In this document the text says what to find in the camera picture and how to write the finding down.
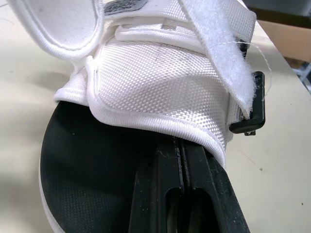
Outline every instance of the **beige table surface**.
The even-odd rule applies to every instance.
[[[266,125],[236,135],[227,167],[252,233],[311,232],[311,95],[259,25],[247,60],[266,73]],[[52,233],[41,204],[38,163],[69,63],[43,52],[9,6],[0,7],[0,233]]]

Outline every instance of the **loose white thread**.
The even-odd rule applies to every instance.
[[[212,47],[215,47],[215,46],[217,46],[217,45],[222,45],[222,44],[229,44],[229,43],[252,45],[252,46],[254,46],[255,48],[257,48],[258,51],[261,53],[261,55],[263,56],[263,58],[264,58],[264,60],[265,60],[265,62],[266,62],[266,64],[267,64],[268,70],[270,71],[270,84],[269,84],[269,87],[268,87],[268,90],[267,90],[266,94],[264,95],[264,97],[266,97],[266,96],[268,95],[268,93],[269,93],[271,87],[272,87],[272,70],[271,70],[271,68],[270,68],[270,65],[269,65],[269,63],[268,63],[268,61],[267,61],[265,55],[264,55],[263,52],[261,51],[261,49],[260,49],[257,45],[255,45],[255,44],[253,44],[253,43],[242,42],[242,41],[223,42],[223,43],[216,44],[216,45],[214,45],[214,46],[212,46]]]

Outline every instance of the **gray label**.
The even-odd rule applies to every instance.
[[[105,15],[136,11],[142,8],[148,0],[116,0],[108,2],[105,6]]]

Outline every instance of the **black strap clip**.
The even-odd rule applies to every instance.
[[[245,136],[256,135],[256,130],[260,129],[265,121],[265,100],[264,100],[264,73],[256,71],[253,73],[256,80],[257,90],[253,100],[253,111],[249,120],[231,124],[229,129],[233,133],[244,133]]]

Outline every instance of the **black rubber sole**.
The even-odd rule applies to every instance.
[[[158,133],[113,127],[88,107],[60,102],[42,145],[42,192],[65,233],[125,233],[137,168]]]

